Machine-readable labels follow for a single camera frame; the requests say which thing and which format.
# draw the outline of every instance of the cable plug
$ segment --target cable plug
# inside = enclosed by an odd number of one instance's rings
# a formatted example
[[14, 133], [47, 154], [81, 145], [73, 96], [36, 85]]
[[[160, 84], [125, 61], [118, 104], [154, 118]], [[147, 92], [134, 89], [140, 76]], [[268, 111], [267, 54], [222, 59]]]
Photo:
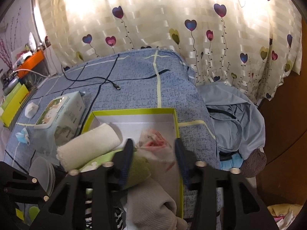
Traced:
[[120, 89], [121, 89], [120, 86], [117, 85], [117, 84], [113, 84], [113, 86], [114, 86], [117, 90], [120, 90]]

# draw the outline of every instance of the blue bedsheet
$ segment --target blue bedsheet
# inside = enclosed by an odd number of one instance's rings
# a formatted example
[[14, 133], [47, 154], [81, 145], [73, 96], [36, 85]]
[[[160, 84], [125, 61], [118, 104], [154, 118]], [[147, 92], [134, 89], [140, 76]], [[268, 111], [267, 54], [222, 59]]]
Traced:
[[[86, 65], [79, 79], [94, 76], [107, 77], [116, 57], [117, 54], [95, 59], [71, 68], [65, 73], [68, 78], [76, 79]], [[180, 136], [185, 147], [194, 151], [199, 160], [219, 168], [214, 129], [202, 97], [189, 81], [192, 77], [194, 77], [194, 71], [191, 68], [188, 70], [183, 59], [173, 51], [143, 49], [121, 53], [109, 77], [109, 80], [119, 85], [121, 90], [115, 89], [111, 83], [102, 85], [93, 103], [92, 111], [174, 107], [178, 117]], [[37, 114], [31, 120], [25, 117], [24, 112], [21, 114], [7, 144], [4, 161], [12, 165], [15, 156], [14, 167], [23, 171], [29, 170], [31, 158], [37, 157], [37, 153], [34, 154], [34, 146], [44, 145], [44, 140], [31, 138], [33, 135], [31, 124], [36, 123], [50, 100], [60, 96], [67, 88], [69, 89], [64, 94], [73, 91], [85, 92], [87, 108], [83, 114], [82, 123], [102, 82], [103, 80], [98, 78], [73, 82], [67, 80], [63, 74], [45, 82], [30, 101], [39, 103]], [[18, 141], [15, 133], [20, 132], [27, 124], [30, 124], [27, 126], [30, 146], [20, 144], [16, 150]], [[184, 218], [189, 218], [193, 216], [196, 193], [185, 190], [184, 194]]]

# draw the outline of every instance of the window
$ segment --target window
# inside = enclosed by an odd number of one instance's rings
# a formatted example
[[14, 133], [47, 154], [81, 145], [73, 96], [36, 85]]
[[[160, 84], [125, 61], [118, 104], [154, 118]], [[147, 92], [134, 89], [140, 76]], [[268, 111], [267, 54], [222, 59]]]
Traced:
[[40, 9], [38, 5], [38, 0], [32, 0], [32, 8], [33, 8], [33, 20], [34, 25], [36, 26], [37, 34], [39, 36], [40, 42], [43, 43], [45, 41], [45, 37], [47, 35], [46, 29], [43, 23], [43, 19], [41, 18]]

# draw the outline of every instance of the blue face mask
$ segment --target blue face mask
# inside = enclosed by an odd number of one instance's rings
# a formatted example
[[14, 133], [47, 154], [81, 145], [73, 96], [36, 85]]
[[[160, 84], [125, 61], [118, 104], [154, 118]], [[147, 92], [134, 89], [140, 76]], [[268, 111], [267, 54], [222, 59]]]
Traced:
[[15, 134], [17, 137], [17, 140], [23, 144], [30, 145], [30, 139], [29, 139], [29, 134], [27, 132], [26, 128], [23, 128], [21, 132], [18, 132]]

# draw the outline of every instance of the curtain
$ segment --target curtain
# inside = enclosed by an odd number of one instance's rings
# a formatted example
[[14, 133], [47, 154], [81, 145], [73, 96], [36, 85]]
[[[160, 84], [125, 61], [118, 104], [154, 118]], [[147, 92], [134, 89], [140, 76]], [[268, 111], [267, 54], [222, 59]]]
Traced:
[[65, 69], [132, 49], [176, 51], [195, 85], [224, 82], [271, 99], [300, 70], [301, 16], [291, 0], [39, 0]]

